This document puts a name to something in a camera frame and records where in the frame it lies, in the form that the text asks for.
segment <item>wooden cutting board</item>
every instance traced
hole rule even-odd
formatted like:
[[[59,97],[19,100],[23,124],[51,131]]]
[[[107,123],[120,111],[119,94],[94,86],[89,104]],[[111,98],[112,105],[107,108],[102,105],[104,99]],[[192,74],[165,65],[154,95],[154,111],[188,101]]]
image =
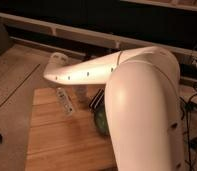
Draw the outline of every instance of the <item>wooden cutting board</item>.
[[[52,88],[34,92],[26,171],[87,171],[116,166],[111,140],[96,131],[88,104],[100,86],[87,86],[79,102],[74,87],[64,87],[75,109],[66,115]]]

